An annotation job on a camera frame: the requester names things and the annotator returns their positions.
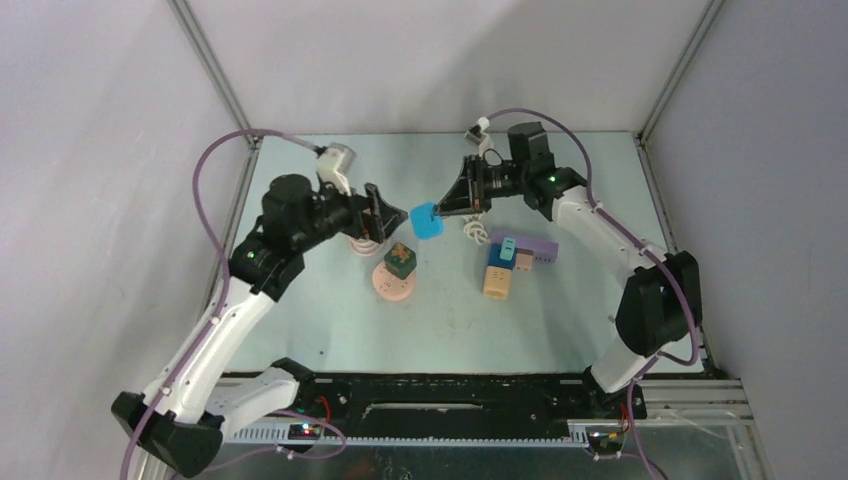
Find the dark green cube socket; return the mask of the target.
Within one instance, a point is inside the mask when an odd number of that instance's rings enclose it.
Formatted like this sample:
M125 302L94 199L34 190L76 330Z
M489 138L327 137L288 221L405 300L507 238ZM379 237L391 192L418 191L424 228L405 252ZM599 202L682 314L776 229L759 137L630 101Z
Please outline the dark green cube socket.
M402 242L396 242L384 255L386 270L400 280L406 280L417 267L414 250Z

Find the light blue adapter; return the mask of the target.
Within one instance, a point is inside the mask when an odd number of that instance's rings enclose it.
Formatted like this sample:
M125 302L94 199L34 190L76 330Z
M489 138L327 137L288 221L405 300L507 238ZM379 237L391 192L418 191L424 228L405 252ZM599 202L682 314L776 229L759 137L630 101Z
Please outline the light blue adapter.
M419 240L429 240L444 232L442 218L436 213L436 204L426 202L409 211L413 232Z

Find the dark blue cube socket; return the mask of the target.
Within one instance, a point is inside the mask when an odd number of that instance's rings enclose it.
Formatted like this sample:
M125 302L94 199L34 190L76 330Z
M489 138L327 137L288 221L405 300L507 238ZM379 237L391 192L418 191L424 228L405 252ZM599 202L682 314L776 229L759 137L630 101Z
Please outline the dark blue cube socket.
M488 265L507 270L513 270L516 264L516 247L508 242L506 245L492 243L489 248Z

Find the small pink plug adapter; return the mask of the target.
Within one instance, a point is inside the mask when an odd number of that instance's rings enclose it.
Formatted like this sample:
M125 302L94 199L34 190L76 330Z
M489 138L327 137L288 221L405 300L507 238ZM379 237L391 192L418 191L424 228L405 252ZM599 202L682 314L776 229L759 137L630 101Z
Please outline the small pink plug adapter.
M518 271L529 272L533 269L534 256L532 253L517 251L515 254L514 268Z

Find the beige cube socket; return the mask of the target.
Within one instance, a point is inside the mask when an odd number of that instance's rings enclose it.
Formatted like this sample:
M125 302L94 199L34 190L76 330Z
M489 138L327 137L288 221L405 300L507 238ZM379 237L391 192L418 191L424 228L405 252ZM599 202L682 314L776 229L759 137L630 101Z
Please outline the beige cube socket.
M500 266L486 267L482 293L487 298L506 300L512 285L513 270Z

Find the purple power strip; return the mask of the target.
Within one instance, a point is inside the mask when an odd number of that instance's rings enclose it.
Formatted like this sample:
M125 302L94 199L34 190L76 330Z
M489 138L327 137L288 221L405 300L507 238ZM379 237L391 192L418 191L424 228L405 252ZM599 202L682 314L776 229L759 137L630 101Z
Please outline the purple power strip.
M495 232L490 236L491 242L496 244L502 244L506 238L514 239L517 249L530 251L535 261L553 264L558 259L559 244L555 241L511 232Z

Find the teal small cube adapter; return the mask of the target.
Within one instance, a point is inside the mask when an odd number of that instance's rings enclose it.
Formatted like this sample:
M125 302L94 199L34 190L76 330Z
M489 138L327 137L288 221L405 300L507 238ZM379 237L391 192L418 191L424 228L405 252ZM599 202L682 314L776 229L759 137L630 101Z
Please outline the teal small cube adapter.
M501 243L499 258L505 262L513 262L516 251L516 240L512 237L505 237Z

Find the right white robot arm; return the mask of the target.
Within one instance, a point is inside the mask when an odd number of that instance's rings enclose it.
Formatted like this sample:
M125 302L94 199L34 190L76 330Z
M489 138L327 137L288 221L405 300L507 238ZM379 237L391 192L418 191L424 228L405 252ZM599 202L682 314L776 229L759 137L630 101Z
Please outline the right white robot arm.
M588 373L581 392L585 411L606 418L622 403L620 390L647 372L667 347L696 339L701 307L699 267L685 252L671 254L636 236L595 199L591 182L559 167L539 122L507 131L510 156L497 164L486 155L494 145L489 121L480 118L466 133L477 152L464 157L456 181L436 204L439 217L478 215L493 200L518 196L533 211L572 234L623 288L614 316L616 334Z

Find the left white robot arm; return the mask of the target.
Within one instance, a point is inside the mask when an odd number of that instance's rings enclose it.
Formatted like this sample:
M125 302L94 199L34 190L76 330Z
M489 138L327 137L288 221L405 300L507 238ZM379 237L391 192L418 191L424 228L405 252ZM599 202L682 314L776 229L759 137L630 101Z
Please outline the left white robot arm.
M305 254L338 234L385 243L407 220L376 185L345 192L305 176L275 178L253 229L223 264L217 296L164 371L141 393L122 392L113 415L132 446L193 478L210 467L225 439L267 414L304 416L316 403L313 372L292 359L272 363L228 394L213 393L247 335L304 270Z

